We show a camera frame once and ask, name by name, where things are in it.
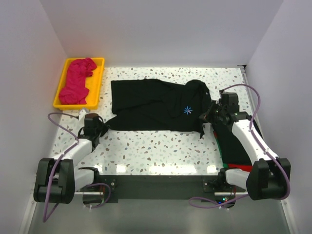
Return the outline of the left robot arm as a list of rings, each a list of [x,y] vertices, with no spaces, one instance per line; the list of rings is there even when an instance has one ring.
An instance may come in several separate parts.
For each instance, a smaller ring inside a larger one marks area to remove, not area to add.
[[[34,200],[68,204],[76,191],[96,183],[99,178],[98,169],[79,167],[78,164],[96,149],[100,138],[108,129],[98,114],[87,114],[84,117],[84,126],[70,147],[60,156],[43,158],[39,161]]]

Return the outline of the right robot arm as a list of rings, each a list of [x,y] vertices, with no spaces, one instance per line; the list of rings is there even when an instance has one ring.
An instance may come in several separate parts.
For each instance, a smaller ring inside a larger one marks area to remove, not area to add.
[[[200,120],[212,125],[223,163],[235,164],[218,173],[219,185],[247,191],[253,200],[285,199],[290,194],[291,164],[280,158],[257,131],[252,116],[240,111],[236,93],[220,91]],[[250,166],[250,171],[238,168]]]

